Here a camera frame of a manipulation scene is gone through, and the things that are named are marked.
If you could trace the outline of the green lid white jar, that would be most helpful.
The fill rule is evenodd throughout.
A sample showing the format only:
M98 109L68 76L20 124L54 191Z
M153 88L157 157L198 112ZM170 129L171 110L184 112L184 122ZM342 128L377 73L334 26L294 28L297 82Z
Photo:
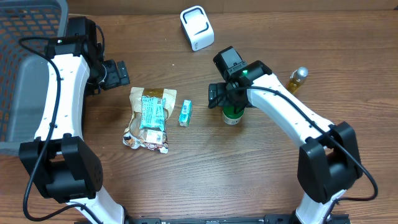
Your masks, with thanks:
M238 109L234 106L225 106L223 108L223 121L228 125L238 124L243 114L243 109Z

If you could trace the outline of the green white Kleenex tissue pack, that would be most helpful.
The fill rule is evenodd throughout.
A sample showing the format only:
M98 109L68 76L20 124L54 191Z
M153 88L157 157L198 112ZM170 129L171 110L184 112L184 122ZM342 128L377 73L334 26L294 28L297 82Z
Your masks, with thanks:
M192 102L190 100L184 100L180 116L178 118L179 125L183 127L188 127L191 115L192 115Z

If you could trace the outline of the teal snack packet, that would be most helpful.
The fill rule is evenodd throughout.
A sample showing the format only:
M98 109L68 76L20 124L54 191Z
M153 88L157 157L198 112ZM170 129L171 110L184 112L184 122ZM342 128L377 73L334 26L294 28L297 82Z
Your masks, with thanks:
M165 130L164 106L165 99L152 96L142 96L142 115L140 129L154 128Z

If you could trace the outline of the brown snack packet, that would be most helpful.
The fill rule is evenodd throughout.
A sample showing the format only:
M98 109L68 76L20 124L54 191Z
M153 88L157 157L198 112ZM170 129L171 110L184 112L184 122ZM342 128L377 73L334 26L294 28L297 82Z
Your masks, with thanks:
M165 106L164 106L165 130L163 132L166 132L167 129L166 122L169 120L174 110L177 91L165 88L150 89L150 88L133 87L131 88L129 95L129 100L132 109L132 116L127 128L124 130L124 135L127 132L130 132L132 135L137 136L140 130L143 130L139 128L141 123L141 115L142 115L142 103L141 103L142 96L152 96L152 97L165 99ZM144 129L160 131L159 129L154 129L154 128L144 128Z

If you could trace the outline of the yellow oil bottle silver cap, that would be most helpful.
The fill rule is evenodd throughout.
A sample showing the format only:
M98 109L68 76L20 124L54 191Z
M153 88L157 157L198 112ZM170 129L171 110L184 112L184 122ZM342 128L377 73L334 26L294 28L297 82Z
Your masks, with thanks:
M305 83L307 77L308 69L306 67L298 68L291 74L286 89L294 95L297 90Z

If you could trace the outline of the white labelled snack packet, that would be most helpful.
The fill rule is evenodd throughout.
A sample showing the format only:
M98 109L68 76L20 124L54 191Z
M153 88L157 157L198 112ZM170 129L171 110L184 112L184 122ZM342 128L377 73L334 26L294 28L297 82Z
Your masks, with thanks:
M123 144L132 149L146 148L163 154L167 154L169 151L166 132L151 129L140 130L137 136L127 132L123 136Z

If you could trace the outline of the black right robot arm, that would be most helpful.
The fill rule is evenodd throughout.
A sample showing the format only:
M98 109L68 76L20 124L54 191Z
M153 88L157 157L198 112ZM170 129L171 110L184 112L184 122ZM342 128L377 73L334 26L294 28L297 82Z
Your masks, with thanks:
M247 107L259 108L298 147L303 199L292 215L266 215L265 223L349 223L347 215L332 215L331 210L363 174L354 129L308 109L268 66L259 60L248 64L233 47L220 51L213 62L223 82L209 85L209 108L220 106L229 118L241 116Z

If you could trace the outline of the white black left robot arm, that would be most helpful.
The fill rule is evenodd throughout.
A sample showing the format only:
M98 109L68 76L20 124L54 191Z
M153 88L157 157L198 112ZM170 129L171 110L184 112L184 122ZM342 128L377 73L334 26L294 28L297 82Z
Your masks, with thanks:
M129 83L124 62L106 60L103 31L92 20L72 17L63 37L47 39L42 58L49 84L35 136L19 159L30 175L27 188L75 208L91 223L131 223L126 209L103 186L100 159L83 140L84 100Z

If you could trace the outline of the white barcode scanner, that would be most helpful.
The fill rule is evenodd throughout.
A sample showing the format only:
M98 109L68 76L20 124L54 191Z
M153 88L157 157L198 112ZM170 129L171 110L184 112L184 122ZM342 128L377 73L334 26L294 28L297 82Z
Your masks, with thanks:
M183 32L194 52L210 46L215 41L215 33L204 8L192 6L180 13Z

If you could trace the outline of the brown cardboard back panel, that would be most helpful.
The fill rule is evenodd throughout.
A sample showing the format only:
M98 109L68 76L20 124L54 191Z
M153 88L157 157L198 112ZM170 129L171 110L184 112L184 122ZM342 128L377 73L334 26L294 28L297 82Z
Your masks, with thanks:
M199 5L208 13L376 11L397 7L397 0L68 0L70 14L114 16L178 14Z

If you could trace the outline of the grey plastic mesh basket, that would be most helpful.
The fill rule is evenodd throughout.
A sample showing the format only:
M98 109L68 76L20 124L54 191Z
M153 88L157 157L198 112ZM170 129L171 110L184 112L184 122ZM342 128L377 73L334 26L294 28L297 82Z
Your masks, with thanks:
M1 154L16 156L22 142L33 140L42 118L49 70L47 61L23 49L43 52L44 37L65 34L66 0L1 1Z

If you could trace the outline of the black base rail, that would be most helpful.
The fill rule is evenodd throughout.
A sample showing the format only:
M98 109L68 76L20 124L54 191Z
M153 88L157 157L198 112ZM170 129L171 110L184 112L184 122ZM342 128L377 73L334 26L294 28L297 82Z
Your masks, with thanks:
M288 224L300 223L293 215L265 215L264 217L238 218L189 218L162 220L159 218L129 218L125 223L133 224Z

